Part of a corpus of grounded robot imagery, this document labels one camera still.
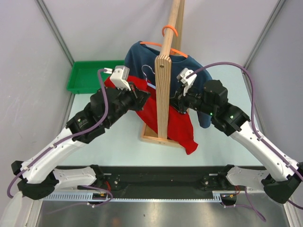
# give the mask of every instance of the green tray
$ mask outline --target green tray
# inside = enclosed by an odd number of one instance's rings
[[[98,69],[114,69],[117,65],[124,65],[124,61],[77,61],[74,63],[67,90],[74,94],[93,94],[100,89],[97,76]],[[110,74],[101,73],[103,81]]]

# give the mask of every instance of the navy blue t-shirt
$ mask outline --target navy blue t-shirt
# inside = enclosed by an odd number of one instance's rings
[[[155,68],[155,59],[160,54],[159,51],[146,46],[145,44],[140,44],[141,41],[132,45],[125,57],[125,66],[130,69],[129,75],[136,76],[140,79],[146,79],[142,72],[143,65],[149,65],[153,70]],[[177,75],[184,69],[197,70],[202,67],[195,59],[191,56],[187,58],[183,56],[170,55],[171,58],[171,79],[170,79],[170,97],[175,95],[176,90],[181,86],[177,80]],[[151,84],[156,85],[156,78],[153,72],[148,68],[143,68],[147,79]],[[204,83],[208,80],[212,80],[210,74],[204,70],[197,74],[193,86],[197,88],[197,92],[202,93]],[[208,128],[210,126],[211,116],[197,112],[199,123],[202,128]]]

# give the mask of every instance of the red cloth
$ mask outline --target red cloth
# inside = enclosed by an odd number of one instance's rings
[[[158,133],[155,89],[147,86],[146,80],[134,76],[128,76],[127,81],[133,82],[138,89],[151,93],[151,97],[147,100],[144,110],[136,112],[151,129]],[[104,84],[106,87],[115,87],[109,78],[107,78]],[[172,106],[169,106],[167,136],[183,146],[188,155],[193,153],[198,147],[198,144],[194,142],[194,128],[188,113],[180,114]]]

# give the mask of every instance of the white table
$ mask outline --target white table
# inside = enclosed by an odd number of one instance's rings
[[[241,71],[232,66],[208,69],[228,89],[229,102],[250,115],[250,99]],[[83,110],[91,95],[76,95],[71,117]],[[259,166],[261,163],[242,145],[218,131],[214,126],[203,129],[197,115],[190,111],[197,150],[187,155],[183,148],[173,148],[140,141],[143,122],[129,111],[106,133],[67,157],[61,165],[88,166]]]

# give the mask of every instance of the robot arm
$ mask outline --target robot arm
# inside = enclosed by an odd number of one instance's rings
[[[187,78],[193,71],[184,69],[178,80],[181,87],[176,91],[170,104],[180,113],[188,108],[210,115],[211,122],[218,130],[242,144],[266,168],[264,171],[243,169],[228,165],[218,175],[218,181],[225,179],[232,185],[243,185],[263,190],[273,200],[285,203],[299,186],[301,180],[253,131],[250,118],[237,106],[228,103],[227,89],[219,80],[210,80],[204,84],[202,94],[191,89],[196,74]],[[282,155],[299,173],[303,173],[302,163],[291,159],[278,149],[269,139],[258,131],[261,138]]]
[[[101,89],[90,97],[90,102],[84,110],[71,118],[61,133],[42,151],[25,162],[15,161],[12,164],[12,170],[15,175],[25,170],[20,176],[21,181],[18,183],[18,188],[24,196],[38,200],[61,188],[77,185],[100,187],[104,183],[104,175],[97,165],[68,170],[56,169],[56,166],[77,149],[82,148],[96,137],[105,133],[105,129],[109,129],[128,110],[139,111],[143,109],[150,94],[139,90],[133,83],[128,83],[126,81],[128,72],[129,69],[127,67],[117,66],[110,76],[116,88],[105,88],[108,114],[98,127],[80,136],[71,136],[96,125],[104,115],[105,103]],[[71,136],[71,138],[58,146],[54,146],[56,142],[68,136]],[[28,168],[29,164],[49,147],[53,147],[53,149],[45,153]]]

